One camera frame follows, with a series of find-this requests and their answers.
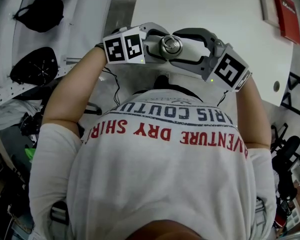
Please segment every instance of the cable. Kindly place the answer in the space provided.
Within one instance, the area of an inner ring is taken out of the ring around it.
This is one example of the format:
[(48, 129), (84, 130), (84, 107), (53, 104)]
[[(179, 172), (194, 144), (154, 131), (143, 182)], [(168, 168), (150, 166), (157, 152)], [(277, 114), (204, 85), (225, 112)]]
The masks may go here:
[(228, 92), (228, 90), (226, 90), (226, 91), (223, 93), (223, 96), (222, 96), (222, 98), (220, 99), (218, 105), (216, 105), (217, 107), (219, 107), (220, 103), (223, 102), (223, 101), (225, 100), (227, 92)]
[(116, 85), (118, 86), (118, 89), (116, 90), (116, 92), (115, 92), (115, 94), (114, 94), (114, 96), (113, 96), (113, 100), (114, 100), (115, 104), (116, 104), (117, 106), (119, 106), (119, 105), (120, 105), (120, 100), (119, 100), (119, 90), (120, 90), (120, 85), (119, 85), (119, 82), (118, 82), (118, 76), (117, 76), (116, 74), (112, 73), (111, 70), (110, 70), (109, 68), (107, 68), (107, 67), (104, 67), (104, 68), (105, 68), (107, 71), (105, 71), (105, 70), (102, 70), (102, 71), (103, 71), (103, 72), (106, 72), (106, 73), (108, 73), (108, 74), (113, 75), (113, 76), (114, 76), (114, 79), (115, 79), (115, 82), (116, 82)]
[(12, 227), (12, 222), (14, 222), (14, 220), (15, 220), (15, 219), (14, 219), (13, 217), (11, 217), (10, 222), (9, 222), (9, 225), (8, 225), (8, 228), (7, 228), (6, 232), (5, 232), (5, 235), (4, 235), (4, 239), (3, 239), (3, 240), (7, 240), (8, 232), (9, 232), (9, 230), (11, 229), (11, 227)]

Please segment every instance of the person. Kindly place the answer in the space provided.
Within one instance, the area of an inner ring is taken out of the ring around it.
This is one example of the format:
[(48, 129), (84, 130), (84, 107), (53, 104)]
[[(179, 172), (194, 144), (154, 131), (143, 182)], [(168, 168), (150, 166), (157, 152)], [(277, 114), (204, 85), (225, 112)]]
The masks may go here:
[(37, 231), (48, 235), (51, 208), (65, 200), (78, 240), (265, 239), (276, 197), (271, 130), (253, 78), (236, 94), (237, 126), (160, 76), (158, 88), (103, 114), (81, 141), (77, 122), (106, 64), (93, 48), (46, 105), (29, 183)]

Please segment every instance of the black object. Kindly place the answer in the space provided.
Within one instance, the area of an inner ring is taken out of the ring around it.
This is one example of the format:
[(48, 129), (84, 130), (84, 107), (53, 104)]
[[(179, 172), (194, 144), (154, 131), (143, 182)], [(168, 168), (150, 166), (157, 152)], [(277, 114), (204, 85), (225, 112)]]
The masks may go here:
[(100, 42), (100, 43), (96, 44), (94, 47), (99, 47), (99, 48), (101, 48), (102, 50), (105, 50), (105, 46), (104, 46), (104, 43), (103, 43), (103, 42)]
[(19, 128), (23, 136), (39, 134), (43, 115), (37, 112), (34, 116), (25, 113)]
[[(300, 155), (296, 153), (300, 145), (300, 138), (298, 136), (292, 136), (288, 140), (284, 140), (283, 138), (288, 129), (288, 125), (285, 123), (284, 127), (285, 129), (279, 137), (277, 128), (274, 125), (271, 126), (271, 129), (273, 129), (275, 133), (275, 141), (271, 145), (271, 152), (276, 151), (276, 156), (272, 159), (272, 168), (279, 175), (278, 192), (280, 198), (290, 201), (293, 200), (298, 193), (292, 181), (292, 173), (290, 170), (300, 158)], [(292, 162), (290, 158), (293, 155), (297, 158)]]
[(287, 225), (288, 217), (291, 215), (292, 211), (290, 208), (291, 201), (281, 201), (280, 198), (276, 198), (276, 212), (273, 226), (276, 229), (282, 229)]
[(42, 86), (50, 83), (58, 73), (55, 52), (50, 47), (32, 51), (12, 69), (10, 78), (18, 84)]
[(85, 128), (83, 128), (80, 124), (76, 123), (76, 126), (78, 127), (79, 130), (79, 137), (80, 139), (84, 136), (85, 134)]
[(292, 181), (289, 160), (282, 155), (276, 155), (272, 159), (272, 167), (279, 175), (278, 192), (282, 200), (290, 201), (296, 198), (297, 189)]
[[(184, 87), (181, 87), (179, 85), (176, 85), (176, 84), (170, 84), (169, 83), (169, 79), (167, 76), (165, 75), (159, 75), (157, 77), (157, 79), (155, 80), (154, 82), (154, 85), (153, 85), (153, 89), (156, 90), (156, 89), (169, 89), (169, 90), (174, 90), (174, 91), (178, 91), (180, 93), (183, 93), (185, 95), (188, 95), (188, 96), (191, 96), (191, 97), (195, 97), (197, 99), (199, 99), (200, 101), (202, 101), (195, 93), (193, 93), (192, 91), (184, 88)], [(148, 90), (139, 90), (137, 92), (135, 92), (133, 95), (135, 94), (144, 94), (146, 93)]]
[(88, 106), (94, 107), (95, 111), (94, 110), (85, 109), (84, 112), (83, 112), (84, 114), (97, 115), (97, 116), (101, 116), (102, 115), (102, 109), (98, 105), (93, 104), (91, 102), (88, 102)]
[(64, 13), (64, 3), (61, 0), (34, 0), (33, 4), (21, 8), (13, 17), (27, 28), (37, 32), (47, 32), (59, 25)]
[[(294, 83), (291, 83), (291, 77), (295, 79)], [(298, 84), (300, 84), (300, 76), (290, 72), (290, 75), (288, 77), (288, 89), (292, 91)], [(297, 113), (300, 116), (300, 110), (296, 109), (295, 107), (292, 106), (292, 100), (291, 100), (291, 92), (287, 92), (281, 102), (281, 106)]]
[(13, 216), (18, 217), (20, 212), (29, 208), (29, 193), (24, 189), (25, 183), (5, 164), (1, 155), (0, 159), (4, 165), (0, 171), (0, 239), (4, 239), (12, 218), (8, 206)]
[(219, 100), (218, 104), (216, 105), (217, 107), (219, 107), (219, 105), (221, 104), (221, 102), (223, 102), (226, 98), (226, 95), (229, 91), (226, 90), (224, 93), (223, 93), (223, 96), (221, 97), (221, 99)]

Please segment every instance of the white t-shirt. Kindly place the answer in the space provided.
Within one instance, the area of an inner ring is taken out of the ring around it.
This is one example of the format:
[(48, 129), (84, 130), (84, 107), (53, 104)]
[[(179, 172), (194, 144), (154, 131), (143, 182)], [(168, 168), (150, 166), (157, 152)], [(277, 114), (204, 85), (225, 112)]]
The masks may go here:
[(79, 240), (124, 240), (156, 220), (207, 240), (253, 239), (256, 197), (266, 238), (276, 212), (271, 154), (247, 150), (218, 107), (173, 90), (151, 90), (108, 111), (83, 142), (56, 124), (41, 127), (30, 177), (40, 230), (66, 198)]

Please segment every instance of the floor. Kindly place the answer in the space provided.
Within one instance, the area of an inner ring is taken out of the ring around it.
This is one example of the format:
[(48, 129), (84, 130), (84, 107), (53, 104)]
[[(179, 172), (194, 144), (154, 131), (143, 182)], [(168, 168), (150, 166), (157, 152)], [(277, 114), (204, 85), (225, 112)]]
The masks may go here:
[[(295, 2), (300, 24), (300, 0), (293, 0)], [(134, 6), (131, 1), (127, 2), (127, 8), (133, 12)], [(110, 7), (109, 17), (107, 23), (110, 22), (113, 28), (118, 21), (112, 20), (112, 12), (117, 10), (115, 6), (113, 9)], [(123, 16), (123, 22), (129, 20), (129, 16)], [(158, 75), (158, 72), (153, 69), (148, 69), (142, 66), (120, 65), (109, 66), (113, 73), (118, 77), (120, 85), (119, 99), (121, 102), (130, 97), (134, 92), (144, 89), (150, 89)], [(293, 48), (293, 56), (291, 63), (291, 71), (300, 76), (300, 45), (295, 45)], [(113, 108), (116, 104), (113, 100), (114, 93), (117, 90), (117, 85), (114, 77), (107, 73), (102, 73), (102, 81), (97, 84), (90, 102), (98, 104), (103, 112)], [(220, 98), (223, 96), (223, 90), (217, 86), (204, 83), (200, 79), (187, 77), (179, 74), (170, 74), (170, 83), (183, 86), (195, 94), (197, 94), (203, 101), (216, 105)], [(293, 106), (300, 110), (300, 86), (293, 90), (292, 94)], [(234, 93), (228, 93), (225, 100), (220, 104), (220, 107), (227, 112), (234, 121), (237, 120), (236, 99)], [(271, 124), (275, 124), (280, 128), (283, 123), (289, 125), (286, 137), (297, 135), (300, 137), (300, 116), (294, 112), (287, 110), (284, 107), (277, 107), (268, 102), (264, 102), (264, 107), (267, 111), (268, 118)], [(83, 127), (89, 127), (95, 120), (95, 115), (84, 115), (80, 120)]]

